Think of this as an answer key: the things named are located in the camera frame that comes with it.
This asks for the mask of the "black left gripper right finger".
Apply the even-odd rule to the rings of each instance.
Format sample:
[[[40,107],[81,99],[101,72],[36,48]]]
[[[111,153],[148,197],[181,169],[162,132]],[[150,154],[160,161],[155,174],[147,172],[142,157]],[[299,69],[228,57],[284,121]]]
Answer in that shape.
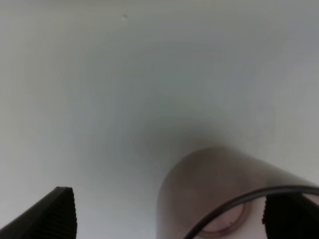
[[[319,206],[302,194],[270,195],[262,223],[268,239],[317,239]]]

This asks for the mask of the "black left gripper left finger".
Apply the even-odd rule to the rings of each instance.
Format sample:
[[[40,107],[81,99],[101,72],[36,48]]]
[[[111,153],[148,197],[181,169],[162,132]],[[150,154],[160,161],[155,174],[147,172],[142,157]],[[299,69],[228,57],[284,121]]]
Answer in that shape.
[[[71,187],[56,187],[1,228],[2,239],[75,239],[77,215]]]

